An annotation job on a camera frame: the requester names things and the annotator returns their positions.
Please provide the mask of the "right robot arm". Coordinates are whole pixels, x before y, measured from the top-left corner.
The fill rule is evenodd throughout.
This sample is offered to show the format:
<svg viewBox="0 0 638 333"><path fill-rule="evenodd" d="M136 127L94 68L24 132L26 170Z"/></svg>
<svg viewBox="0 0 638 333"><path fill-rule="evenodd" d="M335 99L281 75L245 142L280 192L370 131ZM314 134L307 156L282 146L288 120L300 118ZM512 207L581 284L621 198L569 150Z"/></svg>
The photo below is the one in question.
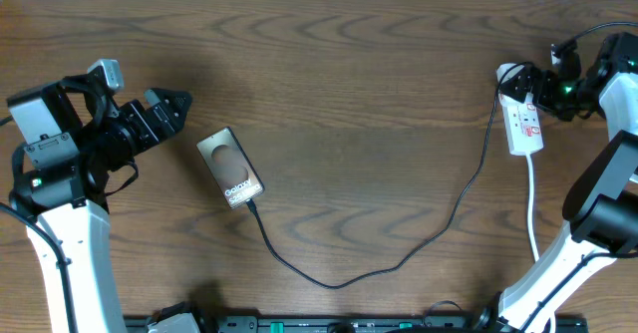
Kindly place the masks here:
<svg viewBox="0 0 638 333"><path fill-rule="evenodd" d="M551 48L552 67L501 65L495 96L508 129L533 137L530 113L542 110L565 122L594 114L607 125L609 143L574 183L562 206L558 236L525 275L499 293L476 320L477 331L542 332L556 310L590 277L637 255L637 38L607 36L583 71L571 38Z"/></svg>

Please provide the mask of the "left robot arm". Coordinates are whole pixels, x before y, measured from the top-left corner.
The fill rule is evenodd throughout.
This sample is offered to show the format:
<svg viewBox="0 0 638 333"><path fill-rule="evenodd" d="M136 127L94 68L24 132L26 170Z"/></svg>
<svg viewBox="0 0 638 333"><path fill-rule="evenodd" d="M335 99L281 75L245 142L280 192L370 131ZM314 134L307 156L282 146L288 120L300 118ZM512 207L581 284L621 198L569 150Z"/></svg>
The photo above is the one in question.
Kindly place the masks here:
<svg viewBox="0 0 638 333"><path fill-rule="evenodd" d="M4 212L25 224L55 332L127 329L110 255L109 174L179 133L190 93L146 90L118 106L98 74L66 77L8 99L24 144L12 158Z"/></svg>

